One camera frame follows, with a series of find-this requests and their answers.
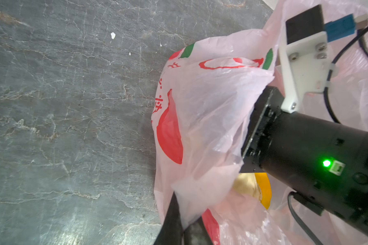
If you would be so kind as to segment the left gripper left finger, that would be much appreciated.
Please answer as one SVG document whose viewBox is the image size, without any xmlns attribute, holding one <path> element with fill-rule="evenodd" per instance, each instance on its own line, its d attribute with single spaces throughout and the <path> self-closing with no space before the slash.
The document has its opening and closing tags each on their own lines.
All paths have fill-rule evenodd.
<svg viewBox="0 0 368 245">
<path fill-rule="evenodd" d="M 176 194 L 173 193 L 164 223 L 154 245 L 181 245 L 183 232 L 180 207 Z"/>
</svg>

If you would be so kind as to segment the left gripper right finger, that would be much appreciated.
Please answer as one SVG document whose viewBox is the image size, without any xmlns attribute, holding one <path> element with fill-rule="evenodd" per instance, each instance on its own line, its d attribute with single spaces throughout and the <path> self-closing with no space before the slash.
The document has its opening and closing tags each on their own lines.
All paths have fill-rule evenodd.
<svg viewBox="0 0 368 245">
<path fill-rule="evenodd" d="M 213 245 L 202 217 L 184 231 L 184 245 Z"/>
</svg>

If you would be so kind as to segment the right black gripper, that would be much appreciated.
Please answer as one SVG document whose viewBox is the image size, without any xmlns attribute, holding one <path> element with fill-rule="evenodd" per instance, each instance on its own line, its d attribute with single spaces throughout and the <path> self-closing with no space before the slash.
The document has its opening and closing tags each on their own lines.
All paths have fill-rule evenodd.
<svg viewBox="0 0 368 245">
<path fill-rule="evenodd" d="M 267 86 L 255 102 L 247 127 L 247 135 L 241 148 L 243 165 L 240 173 L 262 173 L 259 158 L 262 147 L 260 141 L 268 138 L 266 129 L 282 113 L 284 97 L 278 88 Z"/>
</svg>

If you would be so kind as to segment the pink plastic bag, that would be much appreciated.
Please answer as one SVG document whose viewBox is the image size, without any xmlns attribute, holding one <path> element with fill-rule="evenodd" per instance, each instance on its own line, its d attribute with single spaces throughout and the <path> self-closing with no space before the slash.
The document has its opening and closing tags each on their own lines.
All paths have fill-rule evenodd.
<svg viewBox="0 0 368 245">
<path fill-rule="evenodd" d="M 267 86 L 285 99 L 285 22 L 316 5 L 325 23 L 368 15 L 359 1 L 279 1 L 264 28 L 203 39 L 169 58 L 151 116 L 162 224 L 175 193 L 183 230 L 202 217 L 214 245 L 368 245 L 368 236 L 329 211 L 312 212 L 268 173 L 268 209 L 232 188 L 255 102 Z M 335 67 L 325 90 L 305 95 L 298 113 L 368 132 L 368 25 L 330 42 L 328 51 Z"/>
</svg>

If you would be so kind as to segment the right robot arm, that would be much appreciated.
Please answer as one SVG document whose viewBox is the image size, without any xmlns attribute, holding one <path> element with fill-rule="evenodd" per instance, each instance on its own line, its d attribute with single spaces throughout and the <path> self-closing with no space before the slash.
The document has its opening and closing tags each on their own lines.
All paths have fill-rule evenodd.
<svg viewBox="0 0 368 245">
<path fill-rule="evenodd" d="M 368 132 L 283 112 L 267 86 L 250 116 L 242 173 L 268 173 L 321 215 L 329 211 L 368 236 Z"/>
</svg>

